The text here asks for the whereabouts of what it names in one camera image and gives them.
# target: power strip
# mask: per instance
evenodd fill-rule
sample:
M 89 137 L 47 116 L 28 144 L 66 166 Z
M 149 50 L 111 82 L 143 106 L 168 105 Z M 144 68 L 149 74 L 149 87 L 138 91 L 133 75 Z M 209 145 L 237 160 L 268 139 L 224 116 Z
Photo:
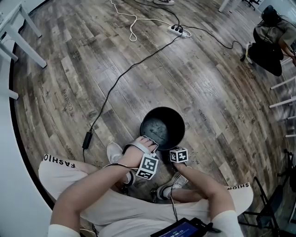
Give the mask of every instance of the power strip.
M 183 38 L 188 38 L 188 37 L 190 37 L 189 35 L 188 35 L 188 33 L 187 32 L 185 32 L 184 30 L 183 30 L 183 34 L 181 33 L 181 32 L 179 32 L 179 31 L 177 31 L 176 30 L 176 28 L 177 28 L 178 26 L 177 25 L 175 25 L 175 26 L 170 26 L 170 27 L 168 27 L 168 31 L 170 31 L 170 32 L 172 32 L 172 33 L 174 33 L 175 35 L 182 35 L 181 37 L 183 37 Z

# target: wooden floor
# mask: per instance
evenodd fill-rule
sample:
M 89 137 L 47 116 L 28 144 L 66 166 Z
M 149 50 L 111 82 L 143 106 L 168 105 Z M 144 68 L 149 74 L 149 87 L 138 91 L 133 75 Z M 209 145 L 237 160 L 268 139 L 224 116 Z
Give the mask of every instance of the wooden floor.
M 119 12 L 177 23 L 163 10 L 133 0 L 114 2 Z M 221 3 L 179 0 L 168 8 L 182 24 L 207 29 L 228 46 L 233 40 L 243 45 L 252 41 L 259 14 L 243 3 L 233 14 L 219 13 Z M 27 25 L 21 34 L 48 66 L 41 69 L 17 48 L 13 88 L 19 93 L 15 102 L 19 130 L 37 172 L 44 153 L 82 161 L 84 136 L 117 77 L 175 35 L 160 22 L 138 21 L 133 28 L 138 40 L 130 42 L 134 17 L 117 15 L 107 0 L 49 0 L 31 16 L 43 36 L 38 39 Z M 192 167 L 230 186 L 253 182 L 257 176 L 271 195 L 280 182 L 276 173 L 286 161 L 282 150 L 294 151 L 294 139 L 284 138 L 294 126 L 284 119 L 294 111 L 268 106 L 288 98 L 291 85 L 271 91 L 283 76 L 274 77 L 259 66 L 249 70 L 240 62 L 239 45 L 228 50 L 205 32 L 190 31 L 192 38 L 176 40 L 120 79 L 94 127 L 86 162 L 106 165 L 109 142 L 124 146 L 139 135 L 148 111 L 168 106 L 185 121 L 181 146 L 188 149 Z M 288 78 L 295 72 L 290 65 L 284 71 Z M 132 193 L 149 198 L 150 189 L 171 175 L 160 162 L 154 179 L 139 180 Z M 260 210 L 259 191 L 255 185 L 253 189 L 251 210 Z M 254 228 L 244 231 L 252 237 L 263 233 Z

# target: white sneaker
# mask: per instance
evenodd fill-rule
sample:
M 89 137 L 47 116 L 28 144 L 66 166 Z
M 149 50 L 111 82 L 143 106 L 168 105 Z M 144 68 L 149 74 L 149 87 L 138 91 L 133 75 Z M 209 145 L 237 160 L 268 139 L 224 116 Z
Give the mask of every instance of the white sneaker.
M 168 6 L 171 6 L 171 5 L 175 4 L 174 0 L 154 0 L 153 2 L 155 4 L 168 5 Z
M 122 158 L 122 156 L 123 156 L 122 151 L 123 151 L 122 148 L 116 143 L 110 143 L 107 146 L 107 156 L 108 156 L 108 160 L 109 160 L 110 164 L 117 163 L 118 160 L 120 158 Z M 126 184 L 126 186 L 131 186 L 135 183 L 136 176 L 132 171 L 127 173 L 126 177 L 128 178 L 128 182 L 124 183 L 124 184 Z
M 248 60 L 248 62 L 250 64 L 253 64 L 253 61 L 251 60 L 251 58 L 249 57 L 249 49 L 252 46 L 251 42 L 246 44 L 246 59 Z
M 168 183 L 160 186 L 157 189 L 157 198 L 158 199 L 160 199 L 160 200 L 169 199 L 171 196 L 172 186 L 173 186 L 173 189 L 182 188 L 188 182 L 188 180 L 182 175 L 180 175 L 180 177 L 175 181 L 175 179 L 179 175 L 180 175 L 179 172 L 175 173 L 174 176 L 172 177 L 172 179 Z

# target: black pot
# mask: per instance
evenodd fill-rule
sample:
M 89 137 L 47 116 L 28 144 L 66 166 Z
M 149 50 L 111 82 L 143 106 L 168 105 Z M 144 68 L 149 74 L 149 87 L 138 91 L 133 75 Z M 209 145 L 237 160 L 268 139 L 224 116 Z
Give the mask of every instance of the black pot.
M 182 141 L 185 135 L 185 123 L 175 110 L 157 107 L 145 116 L 141 123 L 140 135 L 157 142 L 158 150 L 171 150 Z

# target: white cube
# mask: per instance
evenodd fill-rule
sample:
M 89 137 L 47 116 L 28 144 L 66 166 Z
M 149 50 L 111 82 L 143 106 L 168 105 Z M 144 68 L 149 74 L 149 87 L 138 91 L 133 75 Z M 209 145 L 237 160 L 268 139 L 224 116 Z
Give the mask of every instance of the white cube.
M 136 176 L 147 180 L 152 179 L 156 173 L 157 165 L 158 159 L 155 159 L 148 154 L 144 154 Z
M 170 161 L 175 163 L 188 161 L 188 150 L 186 148 L 170 150 Z

